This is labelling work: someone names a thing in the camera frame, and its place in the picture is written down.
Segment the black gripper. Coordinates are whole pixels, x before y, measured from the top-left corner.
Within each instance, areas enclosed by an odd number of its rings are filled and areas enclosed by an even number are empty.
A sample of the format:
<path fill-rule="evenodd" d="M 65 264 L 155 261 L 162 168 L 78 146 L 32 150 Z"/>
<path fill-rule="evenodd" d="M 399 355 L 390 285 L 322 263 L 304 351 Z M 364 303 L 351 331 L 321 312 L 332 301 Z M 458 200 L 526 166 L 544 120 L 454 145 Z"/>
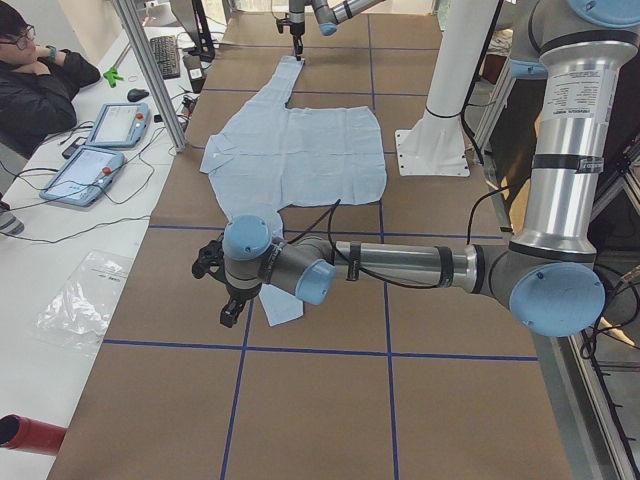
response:
<path fill-rule="evenodd" d="M 302 42 L 302 37 L 304 35 L 304 22 L 295 22 L 295 21 L 291 21 L 290 22 L 290 33 L 292 35 L 293 39 L 293 50 L 294 50 L 294 56 L 296 58 L 297 61 L 301 61 L 302 60 L 302 55 L 303 55 L 303 51 L 304 51 L 304 46 L 303 46 L 303 42 Z"/>
<path fill-rule="evenodd" d="M 234 276 L 225 265 L 220 267 L 220 275 L 230 300 L 222 308 L 219 320 L 221 325 L 233 328 L 237 324 L 246 302 L 259 294 L 261 281 L 257 277 L 244 279 Z"/>

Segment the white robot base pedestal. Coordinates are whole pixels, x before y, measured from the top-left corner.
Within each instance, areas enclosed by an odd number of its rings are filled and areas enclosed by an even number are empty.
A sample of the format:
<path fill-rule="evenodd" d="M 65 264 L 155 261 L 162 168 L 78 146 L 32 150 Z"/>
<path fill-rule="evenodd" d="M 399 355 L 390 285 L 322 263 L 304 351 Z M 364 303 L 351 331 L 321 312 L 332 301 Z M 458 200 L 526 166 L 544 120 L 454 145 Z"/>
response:
<path fill-rule="evenodd" d="M 449 4 L 424 114 L 412 129 L 395 132 L 402 176 L 470 175 L 461 126 L 463 109 L 499 8 L 498 0 Z"/>

